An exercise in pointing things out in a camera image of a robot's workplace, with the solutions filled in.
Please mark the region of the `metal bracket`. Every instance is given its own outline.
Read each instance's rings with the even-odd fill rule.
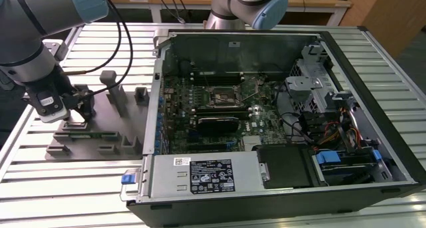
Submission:
[[[326,109],[332,109],[335,107],[335,101],[346,101],[352,97],[351,92],[328,92],[324,96]]]
[[[287,91],[295,102],[304,102],[311,94],[311,90],[316,88],[318,84],[314,84],[308,77],[287,77],[284,79]]]
[[[168,30],[167,29],[158,29],[153,32],[153,47],[158,50],[159,44],[168,39]]]
[[[67,46],[59,39],[43,39],[42,43],[47,50],[50,51],[55,61],[62,61],[67,53]]]

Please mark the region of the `warning symbols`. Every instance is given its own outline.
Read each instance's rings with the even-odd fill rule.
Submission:
[[[190,181],[191,182],[199,182],[199,175],[191,175],[190,176]]]
[[[234,173],[230,160],[190,162],[190,192],[192,194],[234,191]]]

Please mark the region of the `wooden table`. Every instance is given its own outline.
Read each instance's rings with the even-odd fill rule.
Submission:
[[[174,9],[172,0],[163,0],[167,7]],[[187,9],[210,10],[211,0],[182,0]],[[161,22],[161,9],[165,9],[161,0],[113,0],[118,8],[147,8],[151,12],[153,22]],[[175,0],[178,9],[182,5]],[[350,1],[342,0],[288,0],[288,12],[322,12],[331,13],[327,25],[338,26],[347,8],[351,6]]]

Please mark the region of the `green circuit board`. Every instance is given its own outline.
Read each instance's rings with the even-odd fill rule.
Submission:
[[[163,79],[163,97],[166,114],[166,133],[168,150],[165,154],[208,152],[196,148],[199,145],[226,146],[224,151],[243,151],[243,136],[259,136],[262,144],[286,143],[286,134],[279,121],[274,99],[276,82],[264,81],[259,75],[244,78],[238,85],[196,86],[188,78],[175,76]],[[238,120],[234,132],[222,135],[199,135],[196,121],[203,116],[199,109],[211,109],[207,117],[222,117],[214,109],[242,107],[248,114]]]

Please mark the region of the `blue tab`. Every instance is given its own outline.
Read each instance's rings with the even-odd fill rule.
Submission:
[[[378,150],[372,150],[372,154],[374,154],[375,160],[379,161],[381,159],[380,152]]]
[[[324,162],[324,163],[340,162],[340,157],[339,157],[339,155],[338,155],[338,152],[335,152],[335,151],[319,152],[318,155],[322,156],[322,159],[323,159],[323,162]]]
[[[135,174],[125,174],[121,176],[121,184],[130,185],[135,184]]]
[[[316,161],[318,161],[318,164],[322,164],[323,162],[326,162],[320,154],[316,154]]]

